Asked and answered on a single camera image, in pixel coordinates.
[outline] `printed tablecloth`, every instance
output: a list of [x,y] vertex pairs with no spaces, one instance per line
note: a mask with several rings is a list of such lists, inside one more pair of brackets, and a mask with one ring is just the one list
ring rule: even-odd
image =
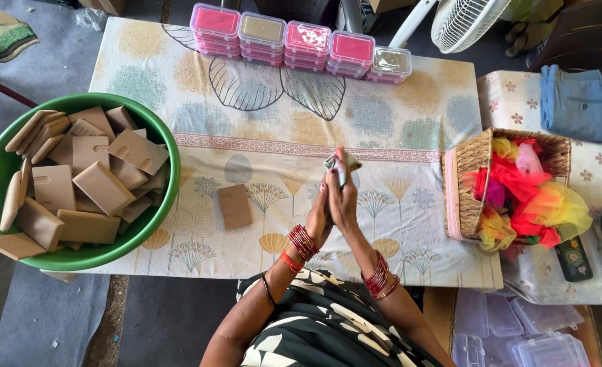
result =
[[[496,71],[478,79],[482,126],[538,131],[541,128],[540,74]],[[602,213],[602,144],[572,141],[569,186],[589,206],[591,216]],[[593,229],[581,236],[593,278],[577,283],[564,279],[554,249],[520,246],[515,261],[501,257],[504,281],[539,304],[602,304],[602,262]]]
[[[111,18],[90,91],[134,99],[174,132],[182,157],[176,203],[125,257],[86,272],[247,278],[289,244],[345,145],[358,221],[407,285],[500,288],[499,256],[446,238],[440,151],[481,131],[470,63],[413,57],[399,86],[205,57],[189,28]],[[224,230],[217,189],[245,184],[253,224]],[[335,229],[309,264],[359,280]]]

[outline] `yellow tulle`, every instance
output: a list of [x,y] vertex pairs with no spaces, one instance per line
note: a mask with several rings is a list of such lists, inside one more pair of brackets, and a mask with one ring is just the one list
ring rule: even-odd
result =
[[518,157],[518,146],[505,137],[493,138],[492,151],[499,157],[507,158],[510,162],[516,161]]
[[506,249],[516,239],[516,231],[507,215],[500,215],[491,206],[485,206],[480,217],[480,245],[485,251]]
[[539,189],[539,194],[524,210],[524,213],[536,214],[532,223],[555,227],[561,242],[590,228],[593,219],[589,216],[589,208],[575,191],[554,181],[542,183]]

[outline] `bangle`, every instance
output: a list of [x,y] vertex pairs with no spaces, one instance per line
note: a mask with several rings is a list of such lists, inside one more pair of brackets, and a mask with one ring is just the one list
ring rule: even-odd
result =
[[290,266],[291,271],[297,274],[303,269],[303,264],[295,263],[285,251],[281,252],[280,259]]
[[270,293],[270,291],[269,291],[269,285],[267,284],[267,279],[264,278],[264,274],[265,273],[266,272],[263,272],[263,277],[262,277],[263,283],[264,283],[264,288],[267,291],[267,295],[269,296],[269,300],[272,301],[272,305],[274,307],[276,307],[276,302],[273,301],[272,293]]
[[378,264],[376,265],[373,275],[369,279],[364,279],[364,275],[360,272],[360,278],[362,278],[362,282],[364,282],[364,285],[369,290],[371,296],[380,293],[385,285],[387,273],[389,272],[389,266],[383,255],[378,250],[376,251],[376,254],[378,254]]
[[314,242],[312,242],[312,238],[308,236],[307,232],[301,225],[296,225],[292,230],[287,234],[287,238],[290,239],[292,245],[297,248],[299,254],[304,259],[304,261],[308,262],[312,257],[319,252]]
[[398,287],[398,285],[401,283],[401,279],[398,278],[398,276],[394,275],[394,284],[392,284],[391,287],[389,287],[389,289],[387,289],[385,292],[381,293],[378,296],[371,296],[373,298],[373,300],[375,301],[379,301],[382,300],[383,298],[389,296],[392,294],[392,292],[394,292],[394,290],[396,289],[396,287]]

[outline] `folded clothes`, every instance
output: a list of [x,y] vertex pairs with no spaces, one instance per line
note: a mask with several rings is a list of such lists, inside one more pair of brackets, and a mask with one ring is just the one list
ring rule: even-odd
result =
[[[349,165],[349,172],[353,172],[356,169],[362,167],[362,163],[360,163],[360,161],[357,160],[354,156],[349,154],[347,151],[344,151],[344,153],[346,154],[346,161]],[[346,168],[342,167],[342,165],[339,163],[338,156],[335,153],[331,154],[328,158],[326,158],[326,160],[324,161],[324,168],[326,169],[326,171],[330,170],[331,168],[336,168],[338,170],[339,175],[339,187],[341,188],[342,186],[344,186],[344,184],[346,183]]]
[[541,68],[541,127],[550,133],[602,142],[602,74]]

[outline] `phone case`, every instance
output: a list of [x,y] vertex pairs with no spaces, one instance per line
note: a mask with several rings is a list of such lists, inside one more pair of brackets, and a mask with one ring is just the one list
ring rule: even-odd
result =
[[555,250],[567,281],[576,282],[593,278],[589,258],[584,252],[579,236],[560,243],[555,246]]

